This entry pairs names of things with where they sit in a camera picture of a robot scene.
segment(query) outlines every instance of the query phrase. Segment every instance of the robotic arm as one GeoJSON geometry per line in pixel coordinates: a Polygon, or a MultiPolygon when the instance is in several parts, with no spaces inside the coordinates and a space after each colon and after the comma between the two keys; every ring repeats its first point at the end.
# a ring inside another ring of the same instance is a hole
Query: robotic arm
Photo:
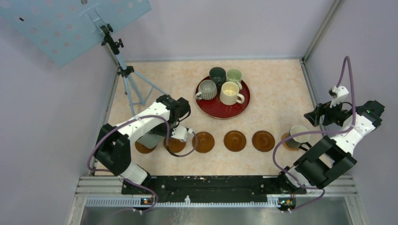
{"type": "Polygon", "coordinates": [[[364,136],[381,125],[381,114],[384,106],[377,101],[367,101],[364,105],[356,107],[356,121],[352,124],[352,109],[343,110],[343,100],[348,95],[347,88],[333,87],[329,92],[334,99],[324,104],[318,104],[314,111],[304,114],[313,126],[318,126],[321,116],[324,116],[323,125],[335,123],[342,127],[341,131],[353,127],[348,133],[338,134],[333,137],[324,136],[313,147],[306,151],[294,164],[286,167],[291,174],[298,178],[297,183],[291,176],[284,172],[279,175],[281,189],[295,192],[301,184],[309,183],[318,189],[329,185],[332,181],[351,169],[357,161],[352,157],[355,146],[364,136]],[[329,168],[319,158],[326,154],[331,162],[329,168]]]}
{"type": "MultiPolygon", "coordinates": [[[[167,126],[159,118],[152,117],[144,120],[140,118],[153,115],[163,117],[168,121],[170,137],[185,142],[187,141],[189,129],[179,126],[179,121],[187,113],[186,117],[188,117],[190,112],[189,103],[184,98],[181,97],[178,100],[174,100],[169,95],[160,96],[146,110],[127,120],[136,119],[137,121],[118,129],[110,135],[99,146],[94,157],[115,176],[120,175],[136,184],[142,184],[149,173],[131,161],[130,143],[138,141],[147,148],[153,148],[162,136],[166,136],[167,126]]],[[[99,132],[97,142],[114,128],[110,124],[104,125],[99,132]]]]}

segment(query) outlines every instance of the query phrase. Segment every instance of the brown coaster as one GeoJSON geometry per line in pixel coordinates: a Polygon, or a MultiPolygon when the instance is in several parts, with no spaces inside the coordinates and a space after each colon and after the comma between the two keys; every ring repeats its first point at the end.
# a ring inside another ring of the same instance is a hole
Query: brown coaster
{"type": "MultiPolygon", "coordinates": [[[[200,153],[210,152],[214,147],[214,138],[208,132],[199,132],[196,134],[198,136],[198,145],[196,146],[196,151],[200,153]]],[[[192,138],[192,146],[195,146],[195,137],[192,138]]]]}
{"type": "Polygon", "coordinates": [[[252,143],[257,150],[268,152],[274,148],[275,138],[270,132],[260,130],[253,135],[252,143]]]}
{"type": "Polygon", "coordinates": [[[142,153],[142,154],[151,153],[153,150],[156,149],[156,146],[153,147],[153,148],[151,148],[151,149],[149,149],[149,148],[145,147],[144,145],[142,145],[142,144],[139,143],[139,142],[135,142],[134,145],[136,146],[137,151],[140,152],[140,153],[142,153]]]}
{"type": "MultiPolygon", "coordinates": [[[[185,142],[181,142],[178,139],[174,139],[174,138],[169,138],[168,139],[168,148],[173,153],[181,152],[185,148],[185,145],[186,145],[185,142]]],[[[166,139],[164,139],[164,141],[163,141],[163,146],[164,146],[165,149],[167,149],[166,148],[166,139]]]]}
{"type": "MultiPolygon", "coordinates": [[[[286,137],[287,137],[287,133],[284,133],[284,134],[282,135],[282,137],[281,137],[281,140],[285,139],[286,137]]],[[[284,142],[282,145],[283,145],[287,150],[290,150],[290,151],[298,151],[298,150],[300,150],[299,148],[296,148],[296,149],[290,148],[289,146],[287,146],[286,142],[284,142]]]]}
{"type": "Polygon", "coordinates": [[[241,151],[246,146],[246,137],[242,132],[237,130],[229,131],[224,136],[225,147],[233,152],[241,151]]]}

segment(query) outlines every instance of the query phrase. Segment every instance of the red tray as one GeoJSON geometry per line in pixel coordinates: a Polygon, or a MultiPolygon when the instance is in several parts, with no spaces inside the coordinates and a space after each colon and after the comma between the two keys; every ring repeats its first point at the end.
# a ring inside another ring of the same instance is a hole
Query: red tray
{"type": "MultiPolygon", "coordinates": [[[[206,113],[208,116],[211,116],[216,119],[230,119],[241,114],[249,105],[250,102],[250,91],[244,81],[241,82],[242,89],[239,91],[245,97],[245,102],[243,104],[233,104],[233,105],[224,105],[220,101],[220,93],[217,93],[217,96],[212,100],[196,100],[196,103],[199,105],[199,108],[206,113]]],[[[195,94],[198,92],[199,84],[196,87],[195,94]]]]}

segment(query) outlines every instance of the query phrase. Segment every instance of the black mug handle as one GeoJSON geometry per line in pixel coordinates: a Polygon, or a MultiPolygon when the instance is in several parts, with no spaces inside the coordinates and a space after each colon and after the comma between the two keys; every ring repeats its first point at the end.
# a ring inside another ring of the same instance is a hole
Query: black mug handle
{"type": "Polygon", "coordinates": [[[306,143],[302,143],[298,148],[302,149],[304,151],[308,151],[310,148],[312,148],[312,145],[310,143],[306,142],[306,143]]]}

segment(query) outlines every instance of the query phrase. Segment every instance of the cup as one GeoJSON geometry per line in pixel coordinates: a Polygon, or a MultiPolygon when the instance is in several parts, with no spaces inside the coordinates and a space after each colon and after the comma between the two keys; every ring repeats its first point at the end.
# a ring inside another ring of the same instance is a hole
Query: cup
{"type": "Polygon", "coordinates": [[[221,86],[225,83],[225,80],[227,79],[225,69],[221,67],[211,68],[211,70],[209,71],[209,77],[210,80],[214,81],[214,83],[217,85],[218,90],[221,90],[221,86]]]}
{"type": "MultiPolygon", "coordinates": [[[[290,137],[292,135],[302,133],[302,132],[307,132],[307,131],[308,131],[308,129],[306,127],[304,127],[303,125],[295,125],[290,129],[290,131],[286,137],[290,137]]],[[[291,138],[288,141],[286,141],[286,145],[292,149],[297,149],[297,148],[303,149],[303,147],[302,147],[303,144],[305,144],[309,148],[311,148],[311,145],[308,143],[308,141],[310,140],[310,137],[311,137],[310,135],[297,136],[297,137],[291,138]]]]}
{"type": "Polygon", "coordinates": [[[245,102],[245,97],[239,94],[239,86],[236,83],[228,81],[221,87],[220,100],[224,105],[242,104],[245,102]]]}
{"type": "Polygon", "coordinates": [[[242,89],[242,84],[241,84],[242,72],[240,72],[237,69],[230,69],[230,70],[228,70],[226,76],[227,76],[227,81],[231,81],[231,82],[236,83],[238,85],[238,87],[239,87],[239,90],[242,89]]]}
{"type": "Polygon", "coordinates": [[[216,84],[211,80],[200,82],[195,98],[198,100],[211,100],[217,95],[216,84]]]}

